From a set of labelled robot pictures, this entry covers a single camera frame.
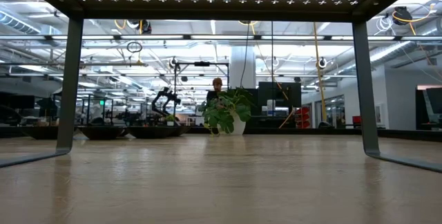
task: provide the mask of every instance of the metal frame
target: metal frame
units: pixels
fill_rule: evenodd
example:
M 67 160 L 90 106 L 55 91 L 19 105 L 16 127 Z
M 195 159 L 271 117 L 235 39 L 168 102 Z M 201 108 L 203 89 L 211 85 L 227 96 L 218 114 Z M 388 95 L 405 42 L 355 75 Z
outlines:
M 64 70 L 65 79 L 63 80 L 63 92 L 61 94 L 60 122 L 55 151 L 0 160 L 0 167 L 62 156 L 69 153 L 72 149 L 82 34 L 83 19 L 71 18 L 69 20 L 68 43 L 66 48 L 66 66 L 69 67 L 69 69 Z
M 72 149 L 75 101 L 77 96 L 77 83 L 79 72 L 79 57 L 81 52 L 81 33 L 83 29 L 83 19 L 136 19 L 149 16 L 150 19 L 220 19 L 238 20 L 254 19 L 269 21 L 335 21 L 352 22 L 354 35 L 354 49 L 356 55 L 356 69 L 358 78 L 359 104 L 361 108 L 363 145 L 368 156 L 395 162 L 402 165 L 428 169 L 442 172 L 442 165 L 428 162 L 410 160 L 407 158 L 397 158 L 381 153 L 378 145 L 376 130 L 376 120 L 374 117 L 374 97 L 371 64 L 369 60 L 369 48 L 367 38 L 366 21 L 371 19 L 382 9 L 388 7 L 397 0 L 364 0 L 351 12 L 325 12 L 325 11 L 297 11 L 297 10 L 268 10 L 256 9 L 253 11 L 236 9 L 154 9 L 154 8 L 109 8 L 94 7 L 84 8 L 78 0 L 45 0 L 70 17 L 68 45 L 66 51 L 66 66 L 69 69 L 64 71 L 62 108 L 59 126 L 59 136 L 57 149 L 54 153 L 40 153 L 33 156 L 15 158 L 7 161 L 0 161 L 0 167 L 15 165 L 24 162 L 41 160 L 67 154 Z
M 374 114 L 372 67 L 369 56 L 367 24 L 364 21 L 354 22 L 353 35 L 356 74 L 358 78 L 359 107 L 361 109 L 362 118 L 362 139 L 365 154 L 373 158 L 395 162 L 401 165 L 442 173 L 442 164 L 391 156 L 382 153 L 379 149 L 378 130 Z

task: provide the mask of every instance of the ceiling pipe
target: ceiling pipe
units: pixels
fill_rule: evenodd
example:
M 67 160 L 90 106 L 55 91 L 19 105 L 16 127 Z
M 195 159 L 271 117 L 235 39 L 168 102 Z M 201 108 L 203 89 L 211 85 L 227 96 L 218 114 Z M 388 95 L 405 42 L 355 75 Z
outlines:
M 16 62 L 4 62 L 0 63 L 0 66 L 64 66 L 64 62 L 57 63 L 16 63 Z M 80 64 L 80 66 L 146 66 L 146 64 L 137 64 L 137 63 L 89 63 L 89 64 Z

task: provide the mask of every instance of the computer screen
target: computer screen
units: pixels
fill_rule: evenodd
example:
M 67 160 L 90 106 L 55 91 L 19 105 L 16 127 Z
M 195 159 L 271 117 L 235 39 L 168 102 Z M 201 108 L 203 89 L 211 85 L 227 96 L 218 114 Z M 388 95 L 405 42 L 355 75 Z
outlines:
M 301 107 L 301 84 L 282 82 L 279 85 L 276 82 L 260 82 L 258 104 L 264 106 L 267 100 L 275 100 L 276 106 Z
M 434 114 L 442 114 L 442 88 L 427 89 L 428 99 Z

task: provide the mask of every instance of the pillar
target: pillar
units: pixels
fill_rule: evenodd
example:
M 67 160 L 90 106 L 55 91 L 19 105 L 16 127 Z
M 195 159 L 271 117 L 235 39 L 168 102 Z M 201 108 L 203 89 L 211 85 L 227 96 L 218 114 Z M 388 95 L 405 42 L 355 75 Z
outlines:
M 256 87 L 256 60 L 253 46 L 233 46 L 231 49 L 230 87 L 237 88 L 241 86 L 244 88 Z

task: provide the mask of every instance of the duct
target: duct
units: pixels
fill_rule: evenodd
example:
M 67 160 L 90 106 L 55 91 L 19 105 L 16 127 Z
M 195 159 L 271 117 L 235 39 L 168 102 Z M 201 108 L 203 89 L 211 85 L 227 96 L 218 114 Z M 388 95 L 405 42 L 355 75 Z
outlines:
M 416 35 L 440 35 L 442 34 L 441 18 L 431 21 L 420 27 Z M 412 52 L 418 47 L 417 41 L 403 41 L 388 47 L 377 48 L 370 52 L 370 60 L 373 66 L 384 64 L 392 59 L 402 56 L 408 52 Z
M 16 15 L 5 8 L 0 7 L 0 24 L 14 28 L 27 35 L 61 35 L 61 31 L 46 24 L 36 24 L 26 21 L 23 17 Z M 45 41 L 51 46 L 58 46 L 55 41 Z

